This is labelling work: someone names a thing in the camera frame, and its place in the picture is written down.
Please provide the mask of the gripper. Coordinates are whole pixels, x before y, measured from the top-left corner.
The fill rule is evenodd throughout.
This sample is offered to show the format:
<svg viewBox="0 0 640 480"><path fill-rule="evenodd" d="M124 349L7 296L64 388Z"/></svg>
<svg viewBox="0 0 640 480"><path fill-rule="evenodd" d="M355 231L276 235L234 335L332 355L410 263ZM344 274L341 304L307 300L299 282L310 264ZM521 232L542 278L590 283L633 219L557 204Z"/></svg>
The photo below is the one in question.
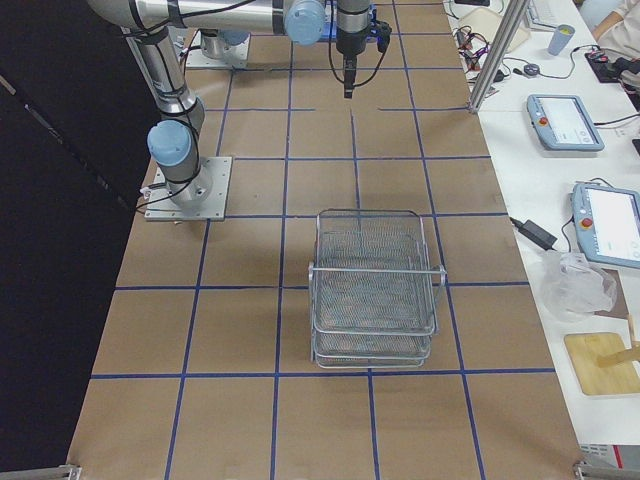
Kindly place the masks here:
<svg viewBox="0 0 640 480"><path fill-rule="evenodd" d="M352 99L357 75L357 54L343 55L343 97Z"/></svg>

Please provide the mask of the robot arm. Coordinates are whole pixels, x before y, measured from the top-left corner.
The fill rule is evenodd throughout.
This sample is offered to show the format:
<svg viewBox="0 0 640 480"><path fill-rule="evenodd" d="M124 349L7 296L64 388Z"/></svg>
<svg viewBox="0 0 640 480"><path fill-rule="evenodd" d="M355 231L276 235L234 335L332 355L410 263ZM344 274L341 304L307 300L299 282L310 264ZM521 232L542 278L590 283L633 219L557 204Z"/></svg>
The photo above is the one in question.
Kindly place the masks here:
<svg viewBox="0 0 640 480"><path fill-rule="evenodd" d="M170 27L194 28L202 35L226 34L241 43L255 32L286 35L312 45L327 33L329 52L339 52L342 68L333 73L351 98L357 81L357 58L369 40L385 53L391 29L376 17L368 1L92 1L90 7L122 27L135 43L161 122L152 127L147 145L164 175L164 199L181 210L204 203L213 189L199 153L204 105L189 88L172 45Z"/></svg>
<svg viewBox="0 0 640 480"><path fill-rule="evenodd" d="M250 33L243 30L204 29L200 31L200 49L205 57L222 59L225 52L241 45L250 37Z"/></svg>

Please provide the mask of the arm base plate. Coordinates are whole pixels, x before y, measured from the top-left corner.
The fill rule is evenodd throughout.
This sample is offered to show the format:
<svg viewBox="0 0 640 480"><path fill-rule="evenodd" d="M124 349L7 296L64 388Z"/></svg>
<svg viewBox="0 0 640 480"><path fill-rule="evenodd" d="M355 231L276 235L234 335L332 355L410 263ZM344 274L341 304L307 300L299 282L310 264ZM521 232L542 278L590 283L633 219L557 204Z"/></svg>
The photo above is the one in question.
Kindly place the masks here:
<svg viewBox="0 0 640 480"><path fill-rule="evenodd" d="M167 183L159 167L156 168L154 183L159 188L150 192L144 207L147 221L199 221L211 219L223 221L226 213L232 157L201 157L198 176L178 195L172 193L181 189L178 184Z"/></svg>
<svg viewBox="0 0 640 480"><path fill-rule="evenodd" d="M238 30L203 30L193 38L186 56L191 70L244 69L248 63L251 35Z"/></svg>

